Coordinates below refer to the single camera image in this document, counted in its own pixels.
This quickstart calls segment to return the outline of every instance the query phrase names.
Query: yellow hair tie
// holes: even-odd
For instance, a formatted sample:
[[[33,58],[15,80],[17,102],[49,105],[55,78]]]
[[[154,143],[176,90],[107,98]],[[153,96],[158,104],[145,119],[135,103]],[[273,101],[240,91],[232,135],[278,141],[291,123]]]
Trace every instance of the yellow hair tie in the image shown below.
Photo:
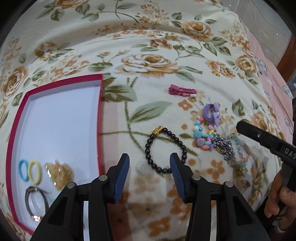
[[[32,166],[35,165],[37,167],[37,179],[34,180],[32,177]],[[29,166],[28,166],[28,176],[29,176],[29,180],[31,183],[33,183],[34,185],[39,185],[41,182],[41,166],[39,164],[39,162],[37,161],[30,161]]]

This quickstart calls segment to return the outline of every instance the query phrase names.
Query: blue hair tie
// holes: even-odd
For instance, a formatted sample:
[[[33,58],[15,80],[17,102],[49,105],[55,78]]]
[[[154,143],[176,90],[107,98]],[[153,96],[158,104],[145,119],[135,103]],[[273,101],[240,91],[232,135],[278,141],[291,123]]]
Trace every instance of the blue hair tie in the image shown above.
[[[27,170],[27,172],[26,172],[26,177],[24,177],[23,175],[22,175],[22,164],[25,164],[25,166],[26,166],[26,170]],[[28,162],[26,161],[26,160],[24,160],[24,159],[21,159],[20,160],[20,162],[19,162],[19,174],[20,174],[20,178],[24,181],[24,182],[27,182],[28,180],[29,180],[29,176],[28,176],[28,167],[29,167],[29,164],[28,164]]]

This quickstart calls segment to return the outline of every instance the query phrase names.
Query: gold charm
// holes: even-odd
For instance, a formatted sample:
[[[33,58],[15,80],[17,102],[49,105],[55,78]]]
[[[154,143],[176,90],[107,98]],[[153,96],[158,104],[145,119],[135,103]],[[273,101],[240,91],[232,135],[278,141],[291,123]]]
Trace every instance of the gold charm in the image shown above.
[[[159,127],[155,128],[152,131],[152,133],[157,136],[162,130],[163,130],[163,127],[162,126],[159,126]]]
[[[216,147],[216,150],[217,150],[217,152],[219,152],[220,154],[224,154],[224,152],[223,152],[219,147]]]
[[[50,180],[59,191],[74,179],[73,171],[66,163],[61,165],[57,160],[55,160],[55,164],[46,163],[44,167]]]
[[[220,77],[220,74],[219,74],[217,71],[213,70],[212,73],[213,73],[214,75]]]

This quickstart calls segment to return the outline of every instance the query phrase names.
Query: pink bead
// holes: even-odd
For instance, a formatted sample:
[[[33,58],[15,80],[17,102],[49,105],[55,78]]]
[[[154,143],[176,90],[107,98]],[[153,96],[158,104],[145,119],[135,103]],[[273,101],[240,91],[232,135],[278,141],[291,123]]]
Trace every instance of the pink bead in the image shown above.
[[[210,147],[209,147],[209,146],[207,146],[207,145],[204,145],[204,146],[202,146],[202,149],[203,149],[203,150],[209,150],[209,149],[210,149]]]
[[[199,146],[199,147],[202,147],[204,145],[204,140],[201,139],[201,138],[198,138],[196,140],[196,145]]]

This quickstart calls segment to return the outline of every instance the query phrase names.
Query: black bead bracelet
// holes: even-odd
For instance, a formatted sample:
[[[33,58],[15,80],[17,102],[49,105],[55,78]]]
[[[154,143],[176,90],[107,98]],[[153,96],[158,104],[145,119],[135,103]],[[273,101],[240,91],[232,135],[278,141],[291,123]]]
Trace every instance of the black bead bracelet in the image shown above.
[[[146,154],[146,159],[149,165],[151,165],[152,169],[155,169],[157,173],[172,173],[172,170],[166,169],[166,168],[161,168],[158,167],[154,161],[151,159],[151,155],[150,155],[150,147],[151,144],[153,143],[153,139],[160,133],[166,133],[168,136],[170,136],[171,139],[174,140],[174,142],[181,147],[182,149],[182,158],[181,158],[181,162],[183,164],[185,164],[186,162],[186,158],[187,158],[187,150],[186,150],[186,146],[183,145],[183,142],[179,140],[178,137],[176,137],[175,134],[173,134],[171,131],[169,131],[167,128],[159,126],[156,129],[154,129],[154,131],[152,131],[152,134],[150,135],[150,138],[147,140],[147,144],[145,145],[146,149],[145,149],[145,154]]]

